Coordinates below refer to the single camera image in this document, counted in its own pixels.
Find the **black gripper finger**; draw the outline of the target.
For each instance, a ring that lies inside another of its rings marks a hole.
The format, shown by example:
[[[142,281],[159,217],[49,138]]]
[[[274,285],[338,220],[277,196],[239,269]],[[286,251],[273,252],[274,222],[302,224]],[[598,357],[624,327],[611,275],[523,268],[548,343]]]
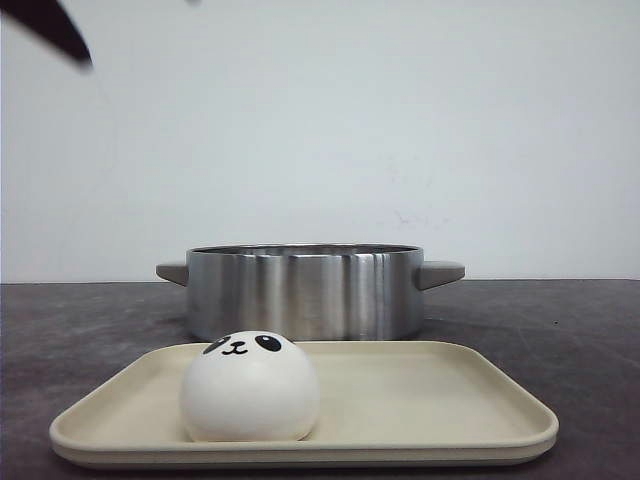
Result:
[[[64,6],[55,0],[1,0],[1,13],[77,67],[93,67],[90,49]]]

